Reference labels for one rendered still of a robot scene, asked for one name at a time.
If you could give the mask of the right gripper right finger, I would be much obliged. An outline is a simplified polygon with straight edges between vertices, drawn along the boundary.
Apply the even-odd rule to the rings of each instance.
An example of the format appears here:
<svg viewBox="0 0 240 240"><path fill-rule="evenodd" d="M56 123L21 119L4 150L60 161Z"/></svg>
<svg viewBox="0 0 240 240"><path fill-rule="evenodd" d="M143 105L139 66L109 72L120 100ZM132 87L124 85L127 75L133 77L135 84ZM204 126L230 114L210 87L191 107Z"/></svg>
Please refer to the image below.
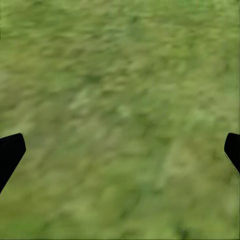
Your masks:
<svg viewBox="0 0 240 240"><path fill-rule="evenodd" d="M235 133L228 133L224 151L240 173L240 135Z"/></svg>

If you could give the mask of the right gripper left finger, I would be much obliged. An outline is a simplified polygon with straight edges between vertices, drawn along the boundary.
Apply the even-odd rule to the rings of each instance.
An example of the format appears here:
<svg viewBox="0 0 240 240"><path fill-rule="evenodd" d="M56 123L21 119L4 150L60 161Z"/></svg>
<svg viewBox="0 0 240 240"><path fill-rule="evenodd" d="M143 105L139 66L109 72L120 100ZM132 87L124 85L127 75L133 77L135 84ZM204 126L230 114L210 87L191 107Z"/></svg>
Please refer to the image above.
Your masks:
<svg viewBox="0 0 240 240"><path fill-rule="evenodd" d="M0 138L0 192L26 152L21 133Z"/></svg>

